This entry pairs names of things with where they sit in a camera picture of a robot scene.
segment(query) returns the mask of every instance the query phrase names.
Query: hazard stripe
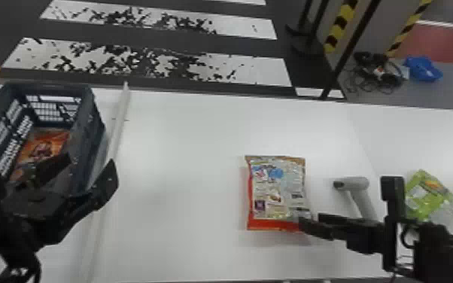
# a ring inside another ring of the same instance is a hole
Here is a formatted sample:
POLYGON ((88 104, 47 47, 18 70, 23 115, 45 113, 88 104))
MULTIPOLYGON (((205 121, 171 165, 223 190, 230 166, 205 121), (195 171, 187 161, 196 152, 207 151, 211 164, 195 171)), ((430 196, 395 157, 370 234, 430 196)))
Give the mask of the hazard stripe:
POLYGON ((342 3, 339 14, 333 22, 330 34, 327 36, 327 39, 325 39, 325 52, 332 53, 336 50, 337 44, 345 34, 348 23, 354 18, 354 9, 357 7, 357 4, 358 0, 344 0, 342 3))
POLYGON ((412 28, 415 27, 416 22, 421 19, 423 13, 427 10, 428 6, 433 0, 421 0, 420 5, 416 9, 416 12, 409 17, 402 32, 395 38, 394 42, 391 44, 390 48, 386 52, 386 56, 393 57, 395 53, 399 50, 400 45, 404 42, 404 39, 407 38, 409 33, 412 31, 412 28))

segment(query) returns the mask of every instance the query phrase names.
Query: black basket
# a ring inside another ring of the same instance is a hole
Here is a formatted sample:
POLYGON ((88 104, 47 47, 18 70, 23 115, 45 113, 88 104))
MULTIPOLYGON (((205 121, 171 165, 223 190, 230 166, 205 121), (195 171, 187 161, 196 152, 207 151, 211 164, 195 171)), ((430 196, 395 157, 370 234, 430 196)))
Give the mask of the black basket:
POLYGON ((105 126, 88 86, 9 83, 0 89, 0 176, 8 181, 34 127, 69 130, 62 153, 71 165, 44 190, 70 195, 85 190, 105 126))

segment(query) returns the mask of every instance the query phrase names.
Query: blue object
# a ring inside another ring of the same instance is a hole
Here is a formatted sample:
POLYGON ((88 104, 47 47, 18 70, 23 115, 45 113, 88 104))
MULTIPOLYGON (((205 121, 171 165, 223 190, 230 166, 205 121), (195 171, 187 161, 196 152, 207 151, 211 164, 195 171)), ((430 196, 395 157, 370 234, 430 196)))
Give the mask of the blue object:
POLYGON ((404 66, 409 68, 411 78, 417 81, 433 82, 442 78, 442 72, 426 56, 407 57, 404 66))

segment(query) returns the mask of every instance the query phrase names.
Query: chip bag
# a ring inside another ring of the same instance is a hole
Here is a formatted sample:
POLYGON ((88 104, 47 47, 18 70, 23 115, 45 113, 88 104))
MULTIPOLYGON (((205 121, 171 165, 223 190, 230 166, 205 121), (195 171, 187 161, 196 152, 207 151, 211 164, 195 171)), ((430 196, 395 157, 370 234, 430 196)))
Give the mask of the chip bag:
POLYGON ((406 212, 419 221, 449 224, 453 221, 453 193, 439 179, 419 170, 406 184, 406 212))
POLYGON ((299 218, 312 218, 304 189, 306 160, 296 157, 246 156, 248 230, 299 231, 299 218))

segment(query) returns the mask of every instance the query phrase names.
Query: worn floor paint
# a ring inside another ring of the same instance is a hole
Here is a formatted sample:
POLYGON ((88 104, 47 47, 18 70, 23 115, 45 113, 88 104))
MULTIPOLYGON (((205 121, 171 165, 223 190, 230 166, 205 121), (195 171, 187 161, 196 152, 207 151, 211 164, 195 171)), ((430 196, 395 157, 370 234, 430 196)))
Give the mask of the worn floor paint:
POLYGON ((221 1, 221 2, 232 2, 240 4, 250 4, 250 5, 263 5, 265 6, 265 0, 209 0, 209 1, 221 1))
POLYGON ((55 0, 41 15, 41 19, 277 39, 272 21, 268 19, 117 4, 55 0))
POLYGON ((3 68, 291 87, 283 59, 24 38, 3 68))

